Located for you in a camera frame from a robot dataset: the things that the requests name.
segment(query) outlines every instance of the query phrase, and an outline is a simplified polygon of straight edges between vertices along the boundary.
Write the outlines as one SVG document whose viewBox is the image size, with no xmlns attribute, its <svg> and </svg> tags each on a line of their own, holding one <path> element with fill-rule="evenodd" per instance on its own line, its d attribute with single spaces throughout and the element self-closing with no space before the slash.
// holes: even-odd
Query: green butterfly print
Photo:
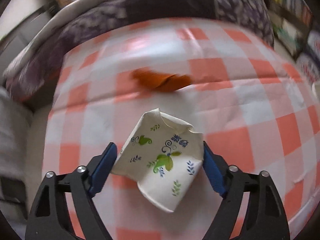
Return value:
<svg viewBox="0 0 320 240">
<path fill-rule="evenodd" d="M 152 139 L 148 138 L 148 137 L 145 137 L 144 135 L 141 135 L 140 138 L 139 138 L 139 144 L 140 145 L 144 145 L 146 143 L 151 144 L 152 143 Z"/>
<path fill-rule="evenodd" d="M 154 165 L 153 172 L 158 173 L 159 169 L 164 166 L 167 171 L 171 171 L 173 168 L 173 160 L 170 157 L 172 156 L 179 156 L 181 152 L 173 152 L 171 154 L 159 154 L 157 160 L 155 162 L 151 162 L 147 165 L 148 168 L 151 168 Z"/>
</svg>

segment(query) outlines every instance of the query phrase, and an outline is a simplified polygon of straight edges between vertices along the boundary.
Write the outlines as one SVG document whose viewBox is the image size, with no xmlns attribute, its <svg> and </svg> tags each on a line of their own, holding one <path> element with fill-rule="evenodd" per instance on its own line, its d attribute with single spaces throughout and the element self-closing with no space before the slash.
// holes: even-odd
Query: black object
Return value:
<svg viewBox="0 0 320 240">
<path fill-rule="evenodd" d="M 289 228 L 281 198 L 265 171 L 259 175 L 242 172 L 228 166 L 224 159 L 212 153 L 204 142 L 205 163 L 210 161 L 222 175 L 226 189 L 220 208 L 203 240 L 228 240 L 240 209 L 243 192 L 250 192 L 247 213 L 239 236 L 233 240 L 290 240 Z M 104 153 L 91 159 L 87 167 L 80 166 L 72 173 L 44 177 L 32 205 L 26 240 L 81 240 L 75 236 L 68 214 L 65 192 L 71 192 L 76 213 L 87 240 L 112 240 L 92 202 L 101 191 L 116 159 L 116 145 L 110 143 Z M 205 171 L 212 184 L 211 169 Z M 1 218 L 0 235 L 19 239 Z"/>
</svg>

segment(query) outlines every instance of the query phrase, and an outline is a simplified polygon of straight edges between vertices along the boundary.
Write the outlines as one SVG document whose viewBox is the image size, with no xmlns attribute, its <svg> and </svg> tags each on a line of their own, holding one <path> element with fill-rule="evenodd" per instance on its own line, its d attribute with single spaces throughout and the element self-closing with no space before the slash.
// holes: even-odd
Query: silver screw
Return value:
<svg viewBox="0 0 320 240">
<path fill-rule="evenodd" d="M 238 169 L 238 167 L 235 166 L 235 165 L 230 165 L 230 166 L 229 166 L 229 170 L 232 171 L 232 172 L 237 172 L 239 169 Z"/>
<path fill-rule="evenodd" d="M 47 172 L 47 174 L 45 175 L 47 178 L 52 178 L 54 175 L 54 172 L 53 171 L 49 171 Z"/>
<path fill-rule="evenodd" d="M 79 166 L 78 168 L 77 168 L 77 172 L 79 172 L 79 173 L 83 173 L 83 172 L 85 172 L 87 170 L 87 167 L 86 166 Z"/>
<path fill-rule="evenodd" d="M 267 172 L 267 171 L 261 171 L 261 175 L 263 177 L 269 177 L 270 176 L 269 172 Z"/>
</svg>

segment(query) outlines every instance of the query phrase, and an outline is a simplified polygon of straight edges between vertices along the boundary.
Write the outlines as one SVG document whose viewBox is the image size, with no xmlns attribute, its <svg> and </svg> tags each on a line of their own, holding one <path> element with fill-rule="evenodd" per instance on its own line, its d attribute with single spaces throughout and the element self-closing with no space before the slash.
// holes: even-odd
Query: red and white tablecloth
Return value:
<svg viewBox="0 0 320 240">
<path fill-rule="evenodd" d="M 144 91 L 131 71 L 188 74 L 175 93 Z M 157 19 L 100 35 L 65 56 L 45 139 L 43 174 L 72 172 L 118 151 L 141 115 L 162 112 L 203 132 L 211 150 L 245 172 L 270 172 L 291 237 L 320 200 L 319 102 L 295 68 L 239 26 L 206 19 Z M 203 171 L 177 210 L 167 214 L 134 181 L 110 175 L 94 197 L 114 240 L 202 239 L 219 207 Z M 248 195 L 233 236 L 239 233 Z M 70 213 L 81 235 L 74 207 Z"/>
</svg>

